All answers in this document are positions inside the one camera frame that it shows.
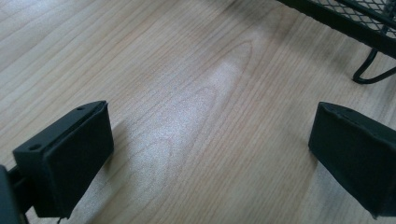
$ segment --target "metal wire leg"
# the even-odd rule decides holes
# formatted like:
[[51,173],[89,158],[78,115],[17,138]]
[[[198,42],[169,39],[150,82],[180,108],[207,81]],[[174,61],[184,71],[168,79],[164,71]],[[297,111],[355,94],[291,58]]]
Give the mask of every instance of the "metal wire leg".
[[373,83],[376,83],[382,79],[385,79],[387,77],[390,77],[390,76],[396,74],[396,67],[394,67],[377,77],[372,77],[372,78],[362,78],[361,77],[361,75],[372,64],[377,53],[378,53],[378,50],[372,49],[372,51],[370,52],[366,61],[364,61],[364,63],[361,65],[361,67],[358,69],[358,71],[356,71],[356,73],[353,75],[353,78],[352,78],[353,81],[355,81],[356,83],[359,83],[359,84],[373,84]]

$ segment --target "black object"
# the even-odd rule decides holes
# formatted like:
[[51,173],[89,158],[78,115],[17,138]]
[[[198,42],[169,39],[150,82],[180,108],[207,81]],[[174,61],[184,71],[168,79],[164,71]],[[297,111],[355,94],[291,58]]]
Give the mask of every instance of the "black object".
[[319,103],[309,148],[373,217],[396,216],[396,132],[352,109]]
[[15,214],[31,206],[39,217],[70,217],[113,150],[105,101],[70,111],[13,151],[8,175],[0,167],[0,223],[23,223]]
[[379,51],[396,59],[396,0],[278,1],[373,48],[354,74],[355,82],[372,84],[396,74],[394,67],[377,77],[361,78]]

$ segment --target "black metal mesh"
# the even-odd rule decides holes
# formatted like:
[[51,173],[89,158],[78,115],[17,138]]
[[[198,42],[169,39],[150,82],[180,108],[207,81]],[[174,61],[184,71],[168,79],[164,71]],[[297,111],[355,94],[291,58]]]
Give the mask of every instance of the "black metal mesh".
[[[353,21],[356,21],[360,24],[363,24],[370,29],[381,33],[383,29],[383,24],[379,21],[376,21],[370,18],[367,15],[360,13],[359,11],[354,10],[351,7],[347,7],[341,3],[336,2],[335,0],[310,0],[316,4],[319,4],[323,7],[326,7],[330,10],[338,12],[340,15],[347,17]],[[379,14],[382,14],[384,17],[393,18],[395,20],[395,8],[396,0],[350,0],[352,2],[358,3],[363,7],[369,8]],[[396,30],[388,29],[385,33],[390,38],[396,39]]]

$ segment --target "light wood surface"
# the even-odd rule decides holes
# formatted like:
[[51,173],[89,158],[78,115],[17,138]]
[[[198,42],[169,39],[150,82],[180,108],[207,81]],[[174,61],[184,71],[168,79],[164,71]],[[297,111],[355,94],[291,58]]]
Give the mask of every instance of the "light wood surface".
[[396,78],[350,80],[368,51],[275,0],[0,0],[0,163],[107,100],[115,153],[61,223],[394,223],[307,146],[319,101],[396,128]]

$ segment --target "screw hole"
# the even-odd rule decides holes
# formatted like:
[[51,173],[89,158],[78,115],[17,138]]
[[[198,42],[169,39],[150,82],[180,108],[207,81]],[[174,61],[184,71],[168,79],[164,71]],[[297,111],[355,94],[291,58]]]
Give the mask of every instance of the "screw hole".
[[34,145],[32,145],[31,147],[29,147],[29,150],[34,151],[34,150],[37,150],[37,149],[39,149],[39,148],[41,148],[41,145],[40,145],[40,144],[34,144]]

